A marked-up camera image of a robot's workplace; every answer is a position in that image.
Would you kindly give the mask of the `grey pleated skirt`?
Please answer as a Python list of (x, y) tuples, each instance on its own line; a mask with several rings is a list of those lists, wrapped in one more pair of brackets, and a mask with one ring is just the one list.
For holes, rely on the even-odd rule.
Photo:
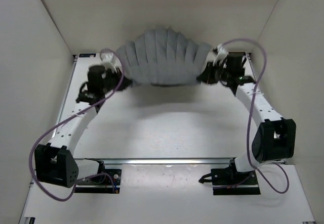
[(212, 46), (197, 44), (172, 28), (146, 30), (116, 50), (133, 85), (197, 84)]

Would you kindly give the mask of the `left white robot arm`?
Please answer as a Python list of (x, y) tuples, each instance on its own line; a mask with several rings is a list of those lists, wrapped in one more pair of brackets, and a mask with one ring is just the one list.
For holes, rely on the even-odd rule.
[(61, 123), (48, 143), (37, 145), (33, 152), (39, 182), (71, 188), (85, 178), (96, 183), (105, 179), (103, 161), (94, 158), (76, 161), (73, 155), (104, 102), (116, 91), (127, 88), (131, 81), (124, 77), (122, 68), (103, 65), (91, 66), (87, 78), (79, 88), (70, 117)]

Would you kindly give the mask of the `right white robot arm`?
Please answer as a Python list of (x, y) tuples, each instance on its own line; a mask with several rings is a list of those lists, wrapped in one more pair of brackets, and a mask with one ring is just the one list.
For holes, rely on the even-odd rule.
[(295, 148), (296, 123), (285, 119), (268, 103), (256, 85), (256, 81), (246, 74), (245, 53), (216, 55), (207, 62), (198, 81), (206, 84), (221, 83), (229, 88), (234, 96), (249, 111), (248, 123), (257, 126), (253, 140), (248, 140), (247, 152), (233, 161), (228, 169), (227, 179), (238, 184), (250, 172), (265, 163), (292, 158)]

